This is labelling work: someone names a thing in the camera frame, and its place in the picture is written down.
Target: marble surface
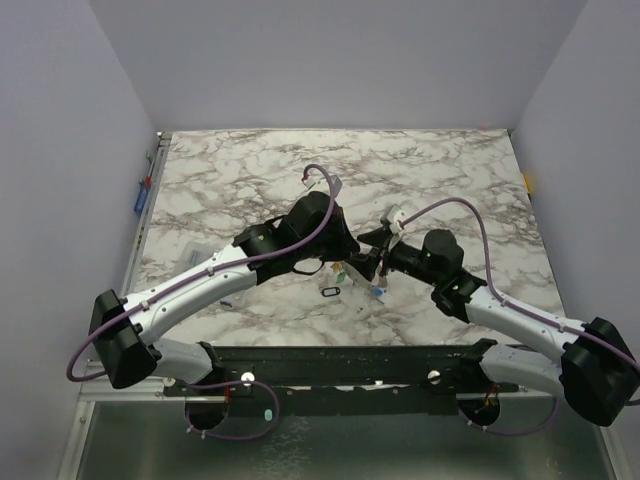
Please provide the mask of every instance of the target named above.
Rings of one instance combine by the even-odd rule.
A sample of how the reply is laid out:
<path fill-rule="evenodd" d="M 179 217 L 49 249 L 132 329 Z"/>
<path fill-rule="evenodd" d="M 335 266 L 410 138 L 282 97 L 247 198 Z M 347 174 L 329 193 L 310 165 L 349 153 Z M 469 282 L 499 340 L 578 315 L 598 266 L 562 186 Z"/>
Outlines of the marble surface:
<path fill-rule="evenodd" d="M 505 293 L 553 313 L 562 305 L 505 131 L 255 130 L 174 134 L 152 215 L 136 290 L 171 277 L 189 241 L 216 248 L 244 227 L 287 212 L 304 195 L 303 167 L 338 174 L 354 237 L 379 225 L 391 204 L 411 214 L 462 196 L 482 213 L 494 279 Z M 420 246 L 428 229 L 448 228 L 465 250 L 465 267 L 484 278 L 476 220 L 446 205 L 407 227 Z M 431 287 L 389 276 L 384 303 L 361 287 L 319 293 L 322 277 L 284 275 L 246 293 L 244 306 L 219 304 L 172 329 L 168 338 L 218 345 L 418 345 L 506 337 L 448 318 Z"/>

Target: white marble tabletop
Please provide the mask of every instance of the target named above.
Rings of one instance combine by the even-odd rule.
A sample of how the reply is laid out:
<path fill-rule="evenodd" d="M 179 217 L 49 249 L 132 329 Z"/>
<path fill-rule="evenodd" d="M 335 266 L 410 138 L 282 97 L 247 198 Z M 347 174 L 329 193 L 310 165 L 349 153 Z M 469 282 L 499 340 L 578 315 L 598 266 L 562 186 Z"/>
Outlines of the white marble tabletop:
<path fill-rule="evenodd" d="M 504 130 L 248 130 L 179 132 L 153 211 L 136 290 L 171 277 L 189 241 L 219 249 L 246 226 L 286 213 L 305 194 L 308 163 L 343 183 L 338 203 L 355 237 L 399 204 L 411 214 L 461 196 L 476 205 L 490 237 L 498 288 L 553 313 L 562 305 L 531 205 Z M 420 246 L 428 229 L 447 228 L 465 250 L 464 266 L 484 278 L 476 220 L 446 205 L 407 227 Z M 360 287 L 324 298 L 315 277 L 284 275 L 246 292 L 231 310 L 214 304 L 173 328 L 168 338 L 217 345 L 467 344 L 506 337 L 438 311 L 431 287 L 400 273 L 374 298 Z"/>

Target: gray floor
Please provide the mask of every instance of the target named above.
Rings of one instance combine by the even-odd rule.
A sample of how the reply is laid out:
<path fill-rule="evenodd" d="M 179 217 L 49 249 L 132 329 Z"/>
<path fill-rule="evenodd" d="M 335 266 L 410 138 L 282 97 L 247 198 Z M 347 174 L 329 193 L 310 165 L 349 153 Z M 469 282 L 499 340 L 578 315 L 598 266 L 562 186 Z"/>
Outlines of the gray floor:
<path fill-rule="evenodd" d="M 568 407 L 555 425 L 528 437 L 483 434 L 459 417 L 288 417 L 270 437 L 244 444 L 187 435 L 182 409 L 179 402 L 96 405 L 79 478 L 613 478 L 599 431 Z M 511 400 L 498 424 L 526 427 L 549 410 L 546 399 Z M 225 427 L 247 433 L 263 423 L 234 419 Z"/>

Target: wall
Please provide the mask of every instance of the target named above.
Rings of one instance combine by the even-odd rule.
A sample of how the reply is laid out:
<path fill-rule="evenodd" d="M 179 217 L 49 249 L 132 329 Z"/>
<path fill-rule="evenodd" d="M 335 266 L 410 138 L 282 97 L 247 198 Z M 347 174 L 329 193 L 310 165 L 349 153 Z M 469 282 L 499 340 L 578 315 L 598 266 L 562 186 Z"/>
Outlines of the wall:
<path fill-rule="evenodd" d="M 585 0 L 90 0 L 159 129 L 507 127 Z"/>
<path fill-rule="evenodd" d="M 0 15 L 0 477 L 55 478 L 67 358 L 122 281 L 153 125 L 85 0 Z"/>
<path fill-rule="evenodd" d="M 568 314 L 640 355 L 640 2 L 590 0 L 513 135 Z M 640 408 L 616 422 L 640 477 Z"/>

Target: wire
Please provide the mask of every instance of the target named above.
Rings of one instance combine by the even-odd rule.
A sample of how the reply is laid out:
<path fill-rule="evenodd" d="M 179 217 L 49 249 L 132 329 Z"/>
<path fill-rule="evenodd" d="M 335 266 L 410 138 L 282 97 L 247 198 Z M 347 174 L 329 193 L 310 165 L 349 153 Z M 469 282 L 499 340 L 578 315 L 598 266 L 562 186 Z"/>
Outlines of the wire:
<path fill-rule="evenodd" d="M 200 435 L 205 435 L 207 437 L 217 438 L 218 440 L 227 440 L 231 442 L 251 442 L 252 440 L 258 440 L 260 438 L 263 438 L 269 435 L 278 426 L 278 421 L 280 419 L 280 401 L 278 400 L 278 395 L 276 395 L 276 392 L 273 390 L 273 388 L 271 388 L 266 383 L 258 382 L 257 380 L 253 380 L 253 381 L 234 380 L 231 382 L 214 383 L 211 385 L 189 385 L 189 387 L 195 390 L 209 390 L 214 388 L 225 388 L 225 387 L 233 387 L 236 385 L 246 385 L 246 384 L 255 385 L 257 387 L 265 389 L 267 393 L 271 395 L 271 398 L 273 398 L 275 412 L 273 413 L 273 419 L 271 420 L 267 428 L 265 428 L 264 430 L 258 433 L 254 433 L 251 435 L 241 435 L 241 436 L 224 435 L 221 433 L 214 433 L 209 430 L 198 430 L 191 424 L 191 419 L 189 418 L 189 411 L 187 409 L 187 412 L 185 415 L 185 420 L 189 424 L 189 429 L 187 430 L 187 433 L 196 432 L 196 433 L 199 433 Z"/>
<path fill-rule="evenodd" d="M 308 236 L 306 236 L 299 242 L 296 242 L 293 245 L 289 245 L 288 247 L 282 248 L 280 250 L 276 250 L 275 252 L 263 253 L 261 255 L 255 255 L 253 257 L 242 258 L 239 260 L 233 260 L 231 262 L 223 263 L 220 265 L 215 265 L 213 267 L 213 271 L 204 269 L 200 272 L 194 273 L 193 275 L 177 282 L 176 284 L 170 287 L 167 287 L 161 292 L 156 293 L 153 297 L 150 297 L 149 299 L 147 299 L 147 303 L 149 305 L 153 305 L 158 300 L 166 297 L 167 295 L 175 292 L 176 290 L 181 289 L 185 285 L 188 285 L 200 278 L 219 272 L 221 270 L 225 270 L 231 267 L 237 267 L 240 265 L 246 265 L 248 263 L 270 260 L 272 258 L 276 258 L 281 255 L 285 255 L 287 253 L 293 252 L 294 250 L 297 250 L 305 246 L 306 244 L 311 242 L 314 238 L 316 238 L 320 234 L 320 232 L 322 232 L 322 230 L 324 230 L 324 228 L 327 226 L 327 223 L 329 223 L 331 215 L 333 214 L 333 209 L 335 207 L 337 193 L 336 193 L 336 189 L 333 184 L 333 181 L 329 176 L 329 173 L 324 169 L 324 167 L 317 165 L 315 163 L 311 163 L 304 168 L 303 177 L 302 177 L 303 181 L 309 177 L 309 170 L 318 170 L 324 176 L 325 180 L 329 185 L 329 206 L 327 207 L 327 213 L 325 213 L 324 218 L 320 222 L 320 225 L 318 225 L 313 232 L 311 232 Z M 143 308 L 144 307 L 142 304 L 135 305 L 134 307 L 127 310 L 126 312 L 122 312 L 120 315 L 117 315 L 116 317 L 112 318 L 108 322 L 105 322 L 103 325 L 96 328 L 87 338 L 85 338 L 82 344 L 80 345 L 80 347 L 78 347 L 78 349 L 73 353 L 73 355 L 71 355 L 71 359 L 67 364 L 67 369 L 66 369 L 67 379 L 69 379 L 72 382 L 86 382 L 88 380 L 93 380 L 95 378 L 106 375 L 105 371 L 101 371 L 97 373 L 92 373 L 90 375 L 76 376 L 73 373 L 73 367 L 75 367 L 76 362 L 78 361 L 82 353 L 87 349 L 87 347 L 91 345 L 91 343 L 93 343 L 100 335 L 102 335 L 104 332 L 109 330 L 111 327 L 113 327 L 117 323 L 125 320 L 126 318 L 129 318 L 131 315 L 141 312 Z"/>
<path fill-rule="evenodd" d="M 536 312 L 532 312 L 532 311 L 528 310 L 527 308 L 521 307 L 520 305 L 516 305 L 515 303 L 511 303 L 509 300 L 504 298 L 502 296 L 502 294 L 500 294 L 500 292 L 498 292 L 498 290 L 496 289 L 496 287 L 495 287 L 495 285 L 493 283 L 493 277 L 491 275 L 491 259 L 489 258 L 489 239 L 487 237 L 487 230 L 486 230 L 486 228 L 484 226 L 484 221 L 482 220 L 482 216 L 480 215 L 480 212 L 468 200 L 465 200 L 464 198 L 459 198 L 459 197 L 445 198 L 444 200 L 440 200 L 438 202 L 435 202 L 435 203 L 429 205 L 428 207 L 425 207 L 422 210 L 418 211 L 417 213 L 414 213 L 409 218 L 407 218 L 404 222 L 400 222 L 400 226 L 402 226 L 404 228 L 405 225 L 413 222 L 415 219 L 417 219 L 418 217 L 424 215 L 425 213 L 433 210 L 434 208 L 437 208 L 437 207 L 439 207 L 441 205 L 444 205 L 446 203 L 451 203 L 451 202 L 457 202 L 457 203 L 461 203 L 461 204 L 465 205 L 466 207 L 468 207 L 473 212 L 473 214 L 476 217 L 476 220 L 478 220 L 478 225 L 480 226 L 480 234 L 482 235 L 482 244 L 483 244 L 483 248 L 484 248 L 484 259 L 485 259 L 485 271 L 486 271 L 486 275 L 487 275 L 487 285 L 489 287 L 489 291 L 496 298 L 496 300 L 498 300 L 502 305 L 506 305 L 507 307 L 511 308 L 512 310 L 515 310 L 516 312 L 522 313 L 523 315 L 526 315 L 529 318 L 537 320 L 538 322 L 543 323 L 543 324 L 545 324 L 545 325 L 547 325 L 549 327 L 556 328 L 559 331 L 565 331 L 565 332 L 572 333 L 572 334 L 577 335 L 579 337 L 586 338 L 586 339 L 592 341 L 593 343 L 596 343 L 597 345 L 601 346 L 602 348 L 605 348 L 609 352 L 613 353 L 617 357 L 619 357 L 622 360 L 624 360 L 625 362 L 627 362 L 638 373 L 640 373 L 640 364 L 638 364 L 638 362 L 636 362 L 629 355 L 624 353 L 622 350 L 619 350 L 618 348 L 614 347 L 613 345 L 609 344 L 608 342 L 605 342 L 604 340 L 602 340 L 602 339 L 600 339 L 600 338 L 596 337 L 595 335 L 592 335 L 592 334 L 590 334 L 588 332 L 584 332 L 582 330 L 578 330 L 578 329 L 573 328 L 573 327 L 566 327 L 566 326 L 563 327 L 558 322 L 554 322 L 553 320 L 549 320 L 548 318 L 545 318 L 542 315 L 537 314 Z M 627 403 L 627 405 L 638 405 L 638 404 L 640 404 L 640 399 L 638 399 L 638 401 L 634 400 L 634 401 L 631 401 L 631 402 Z"/>
<path fill-rule="evenodd" d="M 469 425 L 470 427 L 473 427 L 476 430 L 482 430 L 483 432 L 490 433 L 492 435 L 500 435 L 502 437 L 523 437 L 525 435 L 531 435 L 539 432 L 540 430 L 544 430 L 555 421 L 555 419 L 558 417 L 559 411 L 560 411 L 560 402 L 558 401 L 557 398 L 554 397 L 553 410 L 551 410 L 551 413 L 549 414 L 546 420 L 544 420 L 539 425 L 536 425 L 535 427 L 529 428 L 527 430 L 509 432 L 505 430 L 497 430 L 497 429 L 488 428 L 482 425 L 478 425 L 477 423 L 474 423 L 473 421 L 469 420 L 469 418 L 464 414 L 464 412 L 458 409 L 458 412 L 467 421 L 467 425 Z"/>

